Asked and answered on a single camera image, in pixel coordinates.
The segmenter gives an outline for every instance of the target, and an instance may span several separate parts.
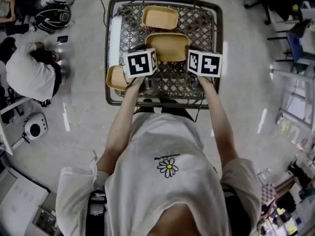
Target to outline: white t-shirt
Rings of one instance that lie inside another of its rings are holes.
[[[164,210],[186,204],[203,235],[231,235],[221,183],[232,186],[256,226],[260,189],[251,161],[235,159],[220,180],[206,159],[191,120],[138,114],[130,142],[114,173],[64,168],[57,193],[57,222],[65,236],[85,235],[90,193],[105,184],[105,235],[146,236]]]
[[[35,50],[34,43],[17,48],[5,66],[6,80],[18,94],[45,101],[53,96],[56,75],[51,65],[39,63],[30,55]]]

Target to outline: rectangular bowl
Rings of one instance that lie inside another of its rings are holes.
[[[142,22],[149,27],[171,30],[178,23],[178,12],[175,9],[150,5],[145,7]]]
[[[124,76],[124,69],[121,65],[112,65],[107,72],[106,84],[113,89],[125,91],[128,78]]]
[[[146,38],[146,44],[156,49],[157,60],[160,62],[184,61],[189,38],[181,33],[154,33]]]

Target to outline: metal rack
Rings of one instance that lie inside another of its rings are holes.
[[[163,30],[146,27],[142,24],[142,11],[148,5],[159,5],[176,9],[179,13],[177,27]],[[106,29],[105,39],[105,77],[109,67],[109,42],[119,41],[119,63],[123,64],[123,52],[145,43],[148,35],[157,32],[176,32],[189,37],[190,45],[210,52],[222,54],[223,26],[222,10],[219,6],[199,0],[110,0],[108,6],[107,25],[114,16],[121,16],[120,39],[110,39]],[[172,98],[178,103],[160,103],[139,101],[137,106],[199,108],[203,98],[202,89],[191,87],[190,74],[186,72],[186,61],[159,62],[157,72],[151,77],[152,85],[157,90],[139,94],[143,98]],[[219,90],[220,79],[215,79],[215,88]],[[113,90],[105,85],[106,101],[110,105],[120,105],[123,92]]]

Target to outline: plastic tray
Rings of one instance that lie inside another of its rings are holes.
[[[160,62],[184,61],[185,46],[189,38],[180,33],[154,33],[147,37],[146,44],[156,49],[157,60]]]
[[[121,65],[112,65],[107,72],[106,84],[116,90],[125,91],[128,78],[124,76],[124,69]]]
[[[142,22],[145,26],[171,30],[177,26],[178,12],[163,6],[147,6],[143,10]]]

